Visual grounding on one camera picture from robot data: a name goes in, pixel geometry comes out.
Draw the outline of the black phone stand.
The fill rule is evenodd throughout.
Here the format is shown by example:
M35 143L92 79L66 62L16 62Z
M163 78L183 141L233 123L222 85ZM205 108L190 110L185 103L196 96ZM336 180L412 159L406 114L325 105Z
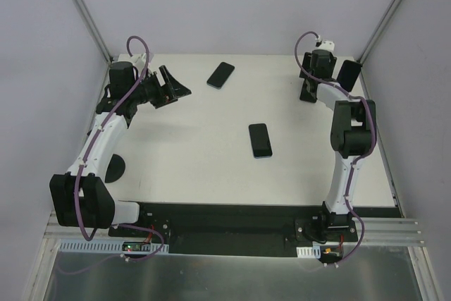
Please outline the black phone stand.
M105 183L114 183L125 173L126 164L118 154L113 154L106 170Z

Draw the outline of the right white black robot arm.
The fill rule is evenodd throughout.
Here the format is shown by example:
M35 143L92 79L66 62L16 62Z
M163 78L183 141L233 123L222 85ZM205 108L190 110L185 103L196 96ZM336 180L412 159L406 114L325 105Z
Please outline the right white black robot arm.
M356 71L345 75L350 63ZM300 77L304 79L299 99L322 102L332 112L330 144L335 152L335 166L330 190L316 219L303 227L302 234L314 242L336 239L353 227L353 195L363 160L376 146L376 105L372 100L350 94L361 66L347 61L333 78L336 57L331 51L315 48L304 54Z

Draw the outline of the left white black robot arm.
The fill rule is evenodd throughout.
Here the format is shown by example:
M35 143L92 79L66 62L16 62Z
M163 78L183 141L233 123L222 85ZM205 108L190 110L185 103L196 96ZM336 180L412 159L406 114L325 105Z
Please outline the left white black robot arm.
M65 227L107 229L124 223L132 236L143 236L149 220L136 202L115 200L105 186L114 148L130 127L140 104L158 109L192 92L160 66L164 83L156 73L143 70L141 61L117 61L109 70L109 83L96 107L94 125L82 151L64 174L52 176L49 188L58 223Z

